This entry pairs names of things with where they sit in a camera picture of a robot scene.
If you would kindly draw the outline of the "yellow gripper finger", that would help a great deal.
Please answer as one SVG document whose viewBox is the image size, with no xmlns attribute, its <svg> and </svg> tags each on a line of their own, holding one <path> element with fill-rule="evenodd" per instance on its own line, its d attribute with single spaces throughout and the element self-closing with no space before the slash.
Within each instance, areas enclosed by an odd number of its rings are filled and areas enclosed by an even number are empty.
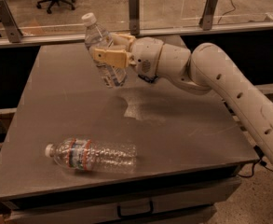
<svg viewBox="0 0 273 224">
<path fill-rule="evenodd" d="M 111 33 L 111 37 L 115 46 L 120 46 L 126 51 L 130 50 L 131 45 L 136 40 L 136 37 L 130 34 Z"/>
<path fill-rule="evenodd" d="M 117 68 L 126 68 L 132 62 L 132 55 L 124 49 L 96 48 L 92 53 L 92 57 L 99 63 L 105 63 Z"/>
</svg>

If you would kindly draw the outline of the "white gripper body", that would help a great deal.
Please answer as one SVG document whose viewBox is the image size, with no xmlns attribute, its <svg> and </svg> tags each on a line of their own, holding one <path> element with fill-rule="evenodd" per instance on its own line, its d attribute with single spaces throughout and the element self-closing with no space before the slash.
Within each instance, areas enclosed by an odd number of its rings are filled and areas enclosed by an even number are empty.
<svg viewBox="0 0 273 224">
<path fill-rule="evenodd" d="M 130 49 L 135 62 L 136 73 L 144 78 L 157 75 L 157 63 L 164 42 L 159 39 L 145 37 L 137 39 Z"/>
</svg>

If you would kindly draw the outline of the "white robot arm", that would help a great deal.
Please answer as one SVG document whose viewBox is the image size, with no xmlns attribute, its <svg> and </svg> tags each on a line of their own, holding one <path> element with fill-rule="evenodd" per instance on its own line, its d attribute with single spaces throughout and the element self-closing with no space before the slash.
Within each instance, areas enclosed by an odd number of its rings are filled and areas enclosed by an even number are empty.
<svg viewBox="0 0 273 224">
<path fill-rule="evenodd" d="M 118 68 L 132 66 L 145 80 L 166 78 L 175 87 L 194 94 L 217 92 L 235 112 L 273 165 L 273 103 L 213 43 L 194 50 L 152 37 L 112 33 L 114 44 L 90 48 L 94 61 Z"/>
</svg>

